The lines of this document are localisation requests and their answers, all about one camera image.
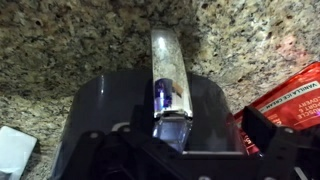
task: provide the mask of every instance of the white object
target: white object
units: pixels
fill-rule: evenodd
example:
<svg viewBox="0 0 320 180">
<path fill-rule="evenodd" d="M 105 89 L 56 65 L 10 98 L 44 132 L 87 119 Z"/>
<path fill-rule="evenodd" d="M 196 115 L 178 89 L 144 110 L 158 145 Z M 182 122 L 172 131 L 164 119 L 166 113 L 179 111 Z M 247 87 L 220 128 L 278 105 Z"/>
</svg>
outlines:
<svg viewBox="0 0 320 180">
<path fill-rule="evenodd" d="M 0 171 L 19 180 L 37 139 L 7 126 L 0 129 Z"/>
</svg>

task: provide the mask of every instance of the white label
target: white label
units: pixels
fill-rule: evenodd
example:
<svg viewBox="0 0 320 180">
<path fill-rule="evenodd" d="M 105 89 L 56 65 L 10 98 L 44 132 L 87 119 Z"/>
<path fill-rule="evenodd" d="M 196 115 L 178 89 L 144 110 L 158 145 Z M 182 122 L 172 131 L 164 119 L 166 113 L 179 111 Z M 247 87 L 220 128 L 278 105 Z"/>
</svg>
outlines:
<svg viewBox="0 0 320 180">
<path fill-rule="evenodd" d="M 305 93 L 308 93 L 310 91 L 316 90 L 320 88 L 320 84 L 318 81 L 312 81 L 308 84 L 302 85 L 290 92 L 288 92 L 287 94 L 279 97 L 278 99 L 270 102 L 269 104 L 267 104 L 266 106 L 262 107 L 259 111 L 261 113 L 265 113 L 266 111 L 269 111 L 270 109 L 273 109 L 291 99 L 294 99 L 298 96 L 301 96 Z"/>
</svg>

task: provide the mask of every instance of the granite countertop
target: granite countertop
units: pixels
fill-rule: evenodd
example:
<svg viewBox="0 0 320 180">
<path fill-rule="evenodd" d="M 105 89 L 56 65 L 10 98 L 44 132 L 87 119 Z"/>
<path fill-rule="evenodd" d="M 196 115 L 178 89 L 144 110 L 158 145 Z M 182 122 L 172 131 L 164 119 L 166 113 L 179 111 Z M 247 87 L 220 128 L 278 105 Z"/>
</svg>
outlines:
<svg viewBox="0 0 320 180">
<path fill-rule="evenodd" d="M 24 179 L 48 177 L 76 90 L 103 72 L 151 68 L 150 27 L 179 36 L 186 69 L 232 112 L 319 59 L 315 0 L 0 2 L 0 126 L 39 140 Z"/>
</svg>

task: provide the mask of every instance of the speckled stone surface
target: speckled stone surface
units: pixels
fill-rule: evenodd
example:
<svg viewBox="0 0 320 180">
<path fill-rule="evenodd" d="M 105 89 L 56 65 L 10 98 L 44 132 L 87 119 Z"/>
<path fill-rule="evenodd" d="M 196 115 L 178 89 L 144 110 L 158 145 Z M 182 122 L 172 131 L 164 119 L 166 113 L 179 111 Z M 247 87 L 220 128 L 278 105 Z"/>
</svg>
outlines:
<svg viewBox="0 0 320 180">
<path fill-rule="evenodd" d="M 72 96 L 103 72 L 151 68 L 150 27 L 178 35 L 188 71 L 233 112 L 319 59 L 316 0 L 0 2 L 0 126 L 39 140 L 24 179 L 46 179 Z"/>
</svg>

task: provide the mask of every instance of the red packaging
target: red packaging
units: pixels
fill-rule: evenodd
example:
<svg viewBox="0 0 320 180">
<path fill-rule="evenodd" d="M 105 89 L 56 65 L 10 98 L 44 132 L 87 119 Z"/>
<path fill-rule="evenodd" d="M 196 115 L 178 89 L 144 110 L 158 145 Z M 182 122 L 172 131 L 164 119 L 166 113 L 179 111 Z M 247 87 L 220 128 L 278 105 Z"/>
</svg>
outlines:
<svg viewBox="0 0 320 180">
<path fill-rule="evenodd" d="M 320 62 L 312 63 L 251 105 L 271 122 L 296 130 L 320 124 Z M 240 127 L 242 111 L 234 115 L 248 154 L 259 149 Z"/>
</svg>

